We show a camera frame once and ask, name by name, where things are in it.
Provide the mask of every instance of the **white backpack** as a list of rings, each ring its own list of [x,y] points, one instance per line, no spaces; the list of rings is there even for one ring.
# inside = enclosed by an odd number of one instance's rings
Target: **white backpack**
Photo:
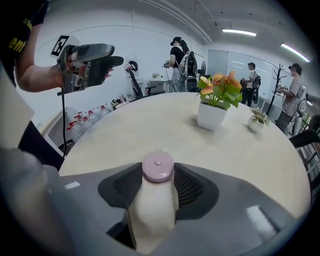
[[[182,49],[182,47],[180,45],[178,46],[175,46],[177,48],[179,48],[182,52],[184,52],[184,50]],[[187,62],[187,58],[189,56],[189,53],[190,51],[188,51],[182,58],[180,64],[177,62],[177,59],[175,59],[175,62],[176,64],[178,65],[179,67],[179,71],[180,71],[180,74],[181,76],[184,76],[184,77],[188,77],[188,62]]]

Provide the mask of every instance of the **coat rack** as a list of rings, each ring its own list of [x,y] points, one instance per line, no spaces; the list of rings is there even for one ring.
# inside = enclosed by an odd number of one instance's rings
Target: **coat rack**
[[[273,77],[273,79],[276,80],[276,83],[275,83],[275,88],[274,88],[272,100],[271,100],[271,102],[270,102],[270,106],[269,106],[269,108],[268,108],[268,111],[266,112],[266,115],[269,114],[269,112],[270,112],[270,110],[271,110],[271,107],[272,107],[272,104],[274,103],[279,81],[281,80],[281,78],[286,78],[286,77],[287,77],[286,75],[280,77],[280,72],[281,72],[281,70],[284,70],[284,69],[282,68],[283,66],[284,66],[284,65],[281,65],[281,63],[279,64],[279,67],[275,66],[276,69],[278,70],[278,73],[276,73],[276,71],[273,70],[273,72],[274,72],[275,75],[276,75],[276,78]]]

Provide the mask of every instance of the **woman with ponytail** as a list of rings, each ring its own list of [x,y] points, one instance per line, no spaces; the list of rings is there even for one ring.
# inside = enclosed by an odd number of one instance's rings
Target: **woman with ponytail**
[[[173,68],[171,85],[174,93],[185,91],[186,78],[180,73],[179,65],[185,54],[189,51],[187,43],[181,37],[175,37],[170,44],[172,47],[170,52],[170,62],[165,65],[166,68]]]

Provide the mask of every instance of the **black cap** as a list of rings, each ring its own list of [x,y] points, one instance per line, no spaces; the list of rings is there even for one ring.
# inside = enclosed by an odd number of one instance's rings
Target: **black cap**
[[[254,64],[253,62],[248,63],[248,65],[251,65],[254,69],[256,69],[256,64]]]
[[[173,41],[170,43],[171,46],[174,46],[174,42],[178,42],[178,43],[181,43],[181,37],[179,36],[176,36]]]
[[[291,68],[295,68],[296,72],[299,74],[299,76],[301,76],[302,67],[298,63],[294,63],[294,64],[292,64],[292,66],[289,66],[290,70],[291,70]]]

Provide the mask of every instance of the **pink round object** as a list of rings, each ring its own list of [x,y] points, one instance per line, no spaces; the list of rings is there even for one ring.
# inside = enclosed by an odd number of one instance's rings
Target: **pink round object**
[[[160,150],[148,153],[142,162],[143,173],[153,182],[167,181],[174,172],[174,166],[174,158]]]

